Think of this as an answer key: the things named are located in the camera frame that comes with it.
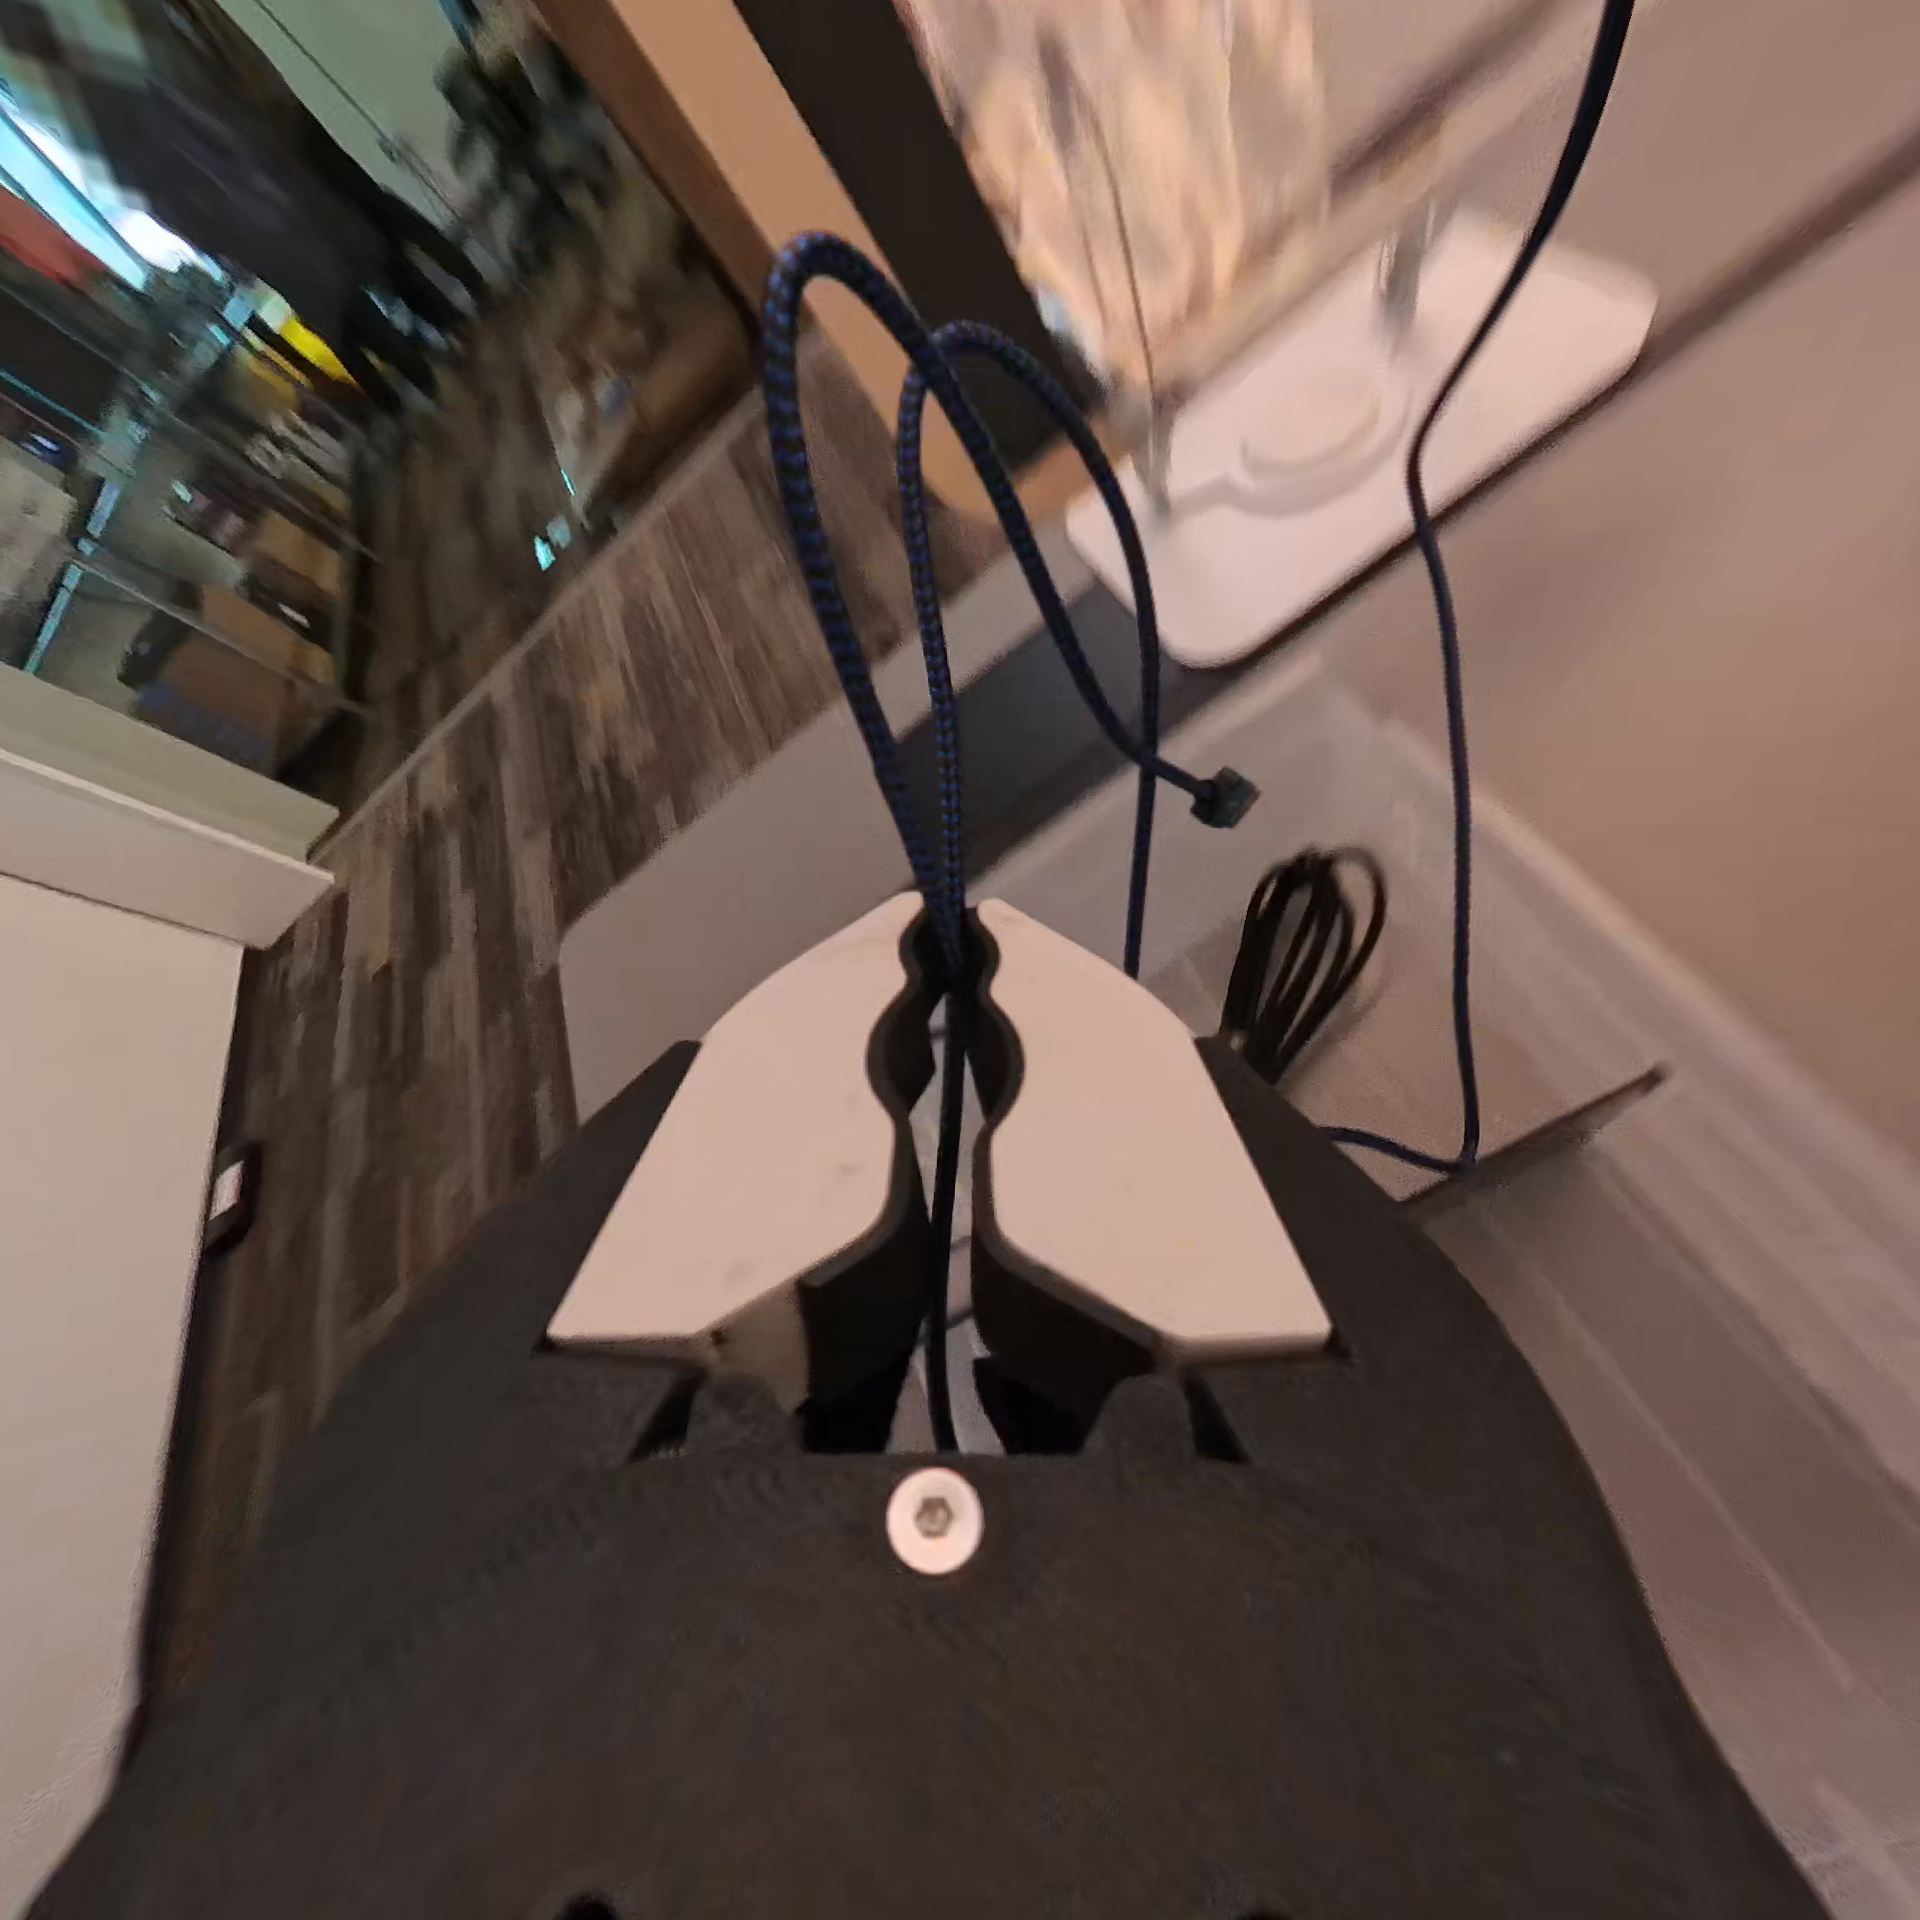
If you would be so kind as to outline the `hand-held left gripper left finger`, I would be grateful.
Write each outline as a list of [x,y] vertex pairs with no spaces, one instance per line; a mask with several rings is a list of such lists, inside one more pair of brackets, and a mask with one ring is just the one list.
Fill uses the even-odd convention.
[[552,1350],[739,1372],[780,1405],[840,1401],[910,1356],[926,946],[923,902],[895,895],[708,1030],[549,1314]]

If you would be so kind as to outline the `dark bin divider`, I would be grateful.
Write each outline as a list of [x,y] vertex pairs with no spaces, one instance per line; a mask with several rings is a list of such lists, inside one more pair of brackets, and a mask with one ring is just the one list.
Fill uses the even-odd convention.
[[1464,1174],[1435,1179],[1432,1185],[1403,1195],[1398,1211],[1410,1223],[1438,1223],[1443,1214],[1456,1211],[1464,1204],[1489,1198],[1502,1187],[1510,1187],[1523,1174],[1535,1171],[1545,1165],[1559,1162],[1580,1150],[1588,1141],[1604,1133],[1621,1114],[1639,1106],[1648,1095],[1658,1093],[1668,1079],[1668,1069],[1656,1063],[1624,1085],[1599,1093],[1596,1097],[1530,1128],[1521,1137],[1505,1142],[1494,1154],[1484,1154]]

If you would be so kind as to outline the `clear plastic bin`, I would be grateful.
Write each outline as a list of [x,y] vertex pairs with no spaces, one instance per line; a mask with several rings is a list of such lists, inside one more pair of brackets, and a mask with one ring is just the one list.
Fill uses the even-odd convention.
[[[1285,1093],[1453,1154],[1438,751],[1297,690],[1192,718],[1172,756],[1262,801],[1229,835],[1161,812],[1148,986],[1210,1035],[1254,882],[1305,846],[1373,851],[1379,946]],[[1914,1916],[1914,1170],[1494,796],[1469,989],[1484,1154],[1668,1069],[1428,1232],[1587,1450],[1698,1711],[1822,1900]]]

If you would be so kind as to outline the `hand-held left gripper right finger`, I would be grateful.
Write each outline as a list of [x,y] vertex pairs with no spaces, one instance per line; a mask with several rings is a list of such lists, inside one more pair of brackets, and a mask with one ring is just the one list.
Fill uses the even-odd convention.
[[1321,1354],[1330,1313],[1188,1027],[999,900],[973,909],[973,1322],[1042,1396]]

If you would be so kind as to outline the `instruction board stand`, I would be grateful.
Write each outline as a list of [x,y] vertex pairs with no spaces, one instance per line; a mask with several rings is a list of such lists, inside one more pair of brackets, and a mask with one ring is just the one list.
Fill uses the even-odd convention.
[[1223,669],[1639,358],[1653,287],[1473,178],[1632,6],[537,6],[750,300],[807,230],[1069,378]]

